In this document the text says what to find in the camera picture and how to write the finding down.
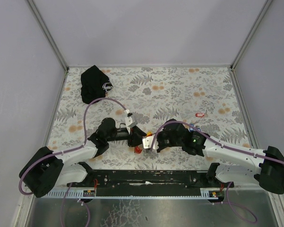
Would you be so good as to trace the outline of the red key tag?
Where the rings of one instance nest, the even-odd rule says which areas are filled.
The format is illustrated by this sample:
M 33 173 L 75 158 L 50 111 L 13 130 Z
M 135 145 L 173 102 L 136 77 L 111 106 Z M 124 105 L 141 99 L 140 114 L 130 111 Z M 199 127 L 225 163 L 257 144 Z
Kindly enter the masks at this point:
M 204 117 L 205 114 L 204 114 L 204 113 L 196 113 L 195 116 L 196 116 L 196 117 Z

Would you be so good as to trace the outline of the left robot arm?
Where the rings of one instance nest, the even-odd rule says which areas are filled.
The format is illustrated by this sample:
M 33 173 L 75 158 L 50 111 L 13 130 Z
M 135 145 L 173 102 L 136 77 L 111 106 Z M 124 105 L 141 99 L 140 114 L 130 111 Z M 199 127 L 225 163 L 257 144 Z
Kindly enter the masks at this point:
M 53 152 L 42 147 L 33 155 L 19 173 L 19 186 L 26 185 L 37 198 L 45 196 L 54 187 L 85 180 L 88 170 L 83 162 L 102 155 L 111 141 L 127 141 L 129 147 L 137 147 L 146 137 L 132 118 L 127 117 L 124 127 L 116 127 L 112 118 L 105 118 L 97 130 L 83 145 L 65 151 Z

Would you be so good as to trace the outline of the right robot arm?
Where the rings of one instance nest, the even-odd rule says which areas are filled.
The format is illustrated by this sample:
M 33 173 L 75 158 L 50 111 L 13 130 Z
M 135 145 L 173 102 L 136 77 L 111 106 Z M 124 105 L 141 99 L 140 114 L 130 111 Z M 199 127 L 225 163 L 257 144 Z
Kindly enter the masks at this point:
M 143 147 L 161 150 L 181 147 L 193 156 L 212 157 L 234 164 L 234 167 L 215 168 L 214 177 L 222 182 L 257 183 L 264 190 L 284 194 L 284 156 L 279 149 L 240 147 L 210 136 L 187 123 L 170 120 L 157 132 L 143 139 Z

